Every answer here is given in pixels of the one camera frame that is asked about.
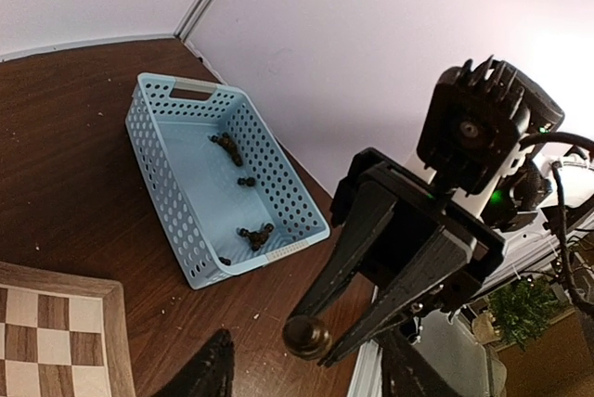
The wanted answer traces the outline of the wooden chess board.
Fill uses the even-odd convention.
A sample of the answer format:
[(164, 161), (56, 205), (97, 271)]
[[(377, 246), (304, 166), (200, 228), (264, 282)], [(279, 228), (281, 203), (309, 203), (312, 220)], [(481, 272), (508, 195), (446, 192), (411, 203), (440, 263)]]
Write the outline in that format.
[(123, 285), (1, 265), (4, 396), (133, 396)]

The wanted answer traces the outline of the light blue plastic basket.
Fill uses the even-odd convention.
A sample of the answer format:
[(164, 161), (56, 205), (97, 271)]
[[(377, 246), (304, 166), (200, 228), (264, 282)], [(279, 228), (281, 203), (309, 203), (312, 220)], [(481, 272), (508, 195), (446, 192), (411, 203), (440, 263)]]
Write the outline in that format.
[[(194, 289), (246, 274), (329, 237), (329, 225), (248, 95), (237, 87), (139, 74), (125, 125), (180, 268)], [(243, 166), (209, 140), (230, 134)], [(237, 184), (256, 180), (253, 188)], [(240, 228), (275, 230), (257, 252)]]

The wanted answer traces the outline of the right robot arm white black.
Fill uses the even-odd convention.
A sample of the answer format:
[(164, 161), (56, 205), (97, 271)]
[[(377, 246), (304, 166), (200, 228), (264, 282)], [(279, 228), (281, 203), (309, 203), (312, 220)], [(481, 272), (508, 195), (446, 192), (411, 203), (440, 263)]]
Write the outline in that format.
[[(287, 349), (332, 366), (369, 340), (416, 338), (421, 318), (456, 311), (482, 288), (503, 263), (506, 233), (528, 226), (554, 202), (553, 184), (530, 160), (500, 180), (485, 210), (473, 216), (378, 150), (358, 153), (330, 206), (341, 235), (283, 327)], [(320, 315), (356, 275), (377, 287), (377, 298), (334, 339)]]

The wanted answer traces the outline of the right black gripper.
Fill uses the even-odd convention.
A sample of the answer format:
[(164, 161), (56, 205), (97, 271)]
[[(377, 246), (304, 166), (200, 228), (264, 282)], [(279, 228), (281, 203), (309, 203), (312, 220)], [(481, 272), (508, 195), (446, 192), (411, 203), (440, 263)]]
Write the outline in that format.
[(504, 238), (375, 148), (356, 154), (330, 211), (342, 228), (289, 319), (323, 313), (356, 273), (384, 288), (318, 364), (331, 367), (413, 308), (454, 311), (503, 262)]

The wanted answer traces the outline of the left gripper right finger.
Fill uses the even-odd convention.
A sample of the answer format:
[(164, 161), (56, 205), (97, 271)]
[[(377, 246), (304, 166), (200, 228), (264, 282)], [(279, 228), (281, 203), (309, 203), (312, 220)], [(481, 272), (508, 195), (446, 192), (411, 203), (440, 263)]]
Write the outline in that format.
[(398, 331), (380, 334), (381, 395), (460, 397)]

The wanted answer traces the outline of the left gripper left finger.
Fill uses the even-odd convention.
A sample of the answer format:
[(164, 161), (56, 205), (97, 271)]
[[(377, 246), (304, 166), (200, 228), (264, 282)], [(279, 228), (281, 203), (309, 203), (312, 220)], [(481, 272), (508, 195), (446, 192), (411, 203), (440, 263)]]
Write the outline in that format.
[(229, 330), (220, 328), (175, 376), (157, 391), (158, 396), (231, 397), (235, 349)]

